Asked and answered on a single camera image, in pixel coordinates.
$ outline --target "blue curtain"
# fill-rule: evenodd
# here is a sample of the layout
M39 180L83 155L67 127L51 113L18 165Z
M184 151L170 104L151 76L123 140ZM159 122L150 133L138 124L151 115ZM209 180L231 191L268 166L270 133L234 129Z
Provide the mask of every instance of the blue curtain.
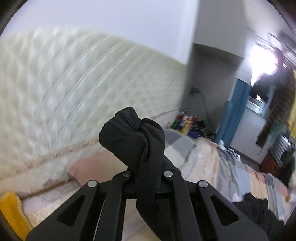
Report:
M226 147L230 146L246 108L250 89L251 85L240 79L237 80L232 100L227 101L225 105L222 121L215 139L216 143L223 140Z

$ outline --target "white quilted padding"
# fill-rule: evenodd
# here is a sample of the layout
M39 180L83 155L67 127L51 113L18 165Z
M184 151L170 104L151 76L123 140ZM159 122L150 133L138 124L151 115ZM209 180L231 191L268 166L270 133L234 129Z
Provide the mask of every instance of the white quilted padding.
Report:
M39 29L3 40L0 53L0 188L15 192L65 177L90 147L50 153L97 138L117 111L151 118L184 90L186 66L107 34Z

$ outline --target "bright window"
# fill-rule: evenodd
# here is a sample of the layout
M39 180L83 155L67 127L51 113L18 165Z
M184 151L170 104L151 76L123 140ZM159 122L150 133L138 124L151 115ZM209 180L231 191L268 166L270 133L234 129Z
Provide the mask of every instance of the bright window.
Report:
M251 86L255 84L261 74L267 73L272 75L277 69L276 63L277 59L271 51L255 45L251 53Z

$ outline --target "pile of clutter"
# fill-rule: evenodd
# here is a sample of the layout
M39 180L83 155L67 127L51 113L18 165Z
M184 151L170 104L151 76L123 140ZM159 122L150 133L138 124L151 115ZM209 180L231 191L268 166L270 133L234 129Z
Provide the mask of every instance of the pile of clutter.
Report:
M198 120L198 116L187 116L186 111L177 115L171 128L193 139L205 137L213 141L216 137L216 133L210 130L203 120Z

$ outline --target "yellow cloth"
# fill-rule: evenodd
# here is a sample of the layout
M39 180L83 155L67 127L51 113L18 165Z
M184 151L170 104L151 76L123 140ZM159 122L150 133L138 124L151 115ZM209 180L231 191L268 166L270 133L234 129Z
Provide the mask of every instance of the yellow cloth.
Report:
M31 225L22 212L22 203L13 192L7 192L0 198L0 210L13 231L25 241Z
M296 80L296 71L294 70L294 79ZM294 97L293 106L291 109L290 117L288 120L289 130L291 132L291 137L296 138L296 95Z

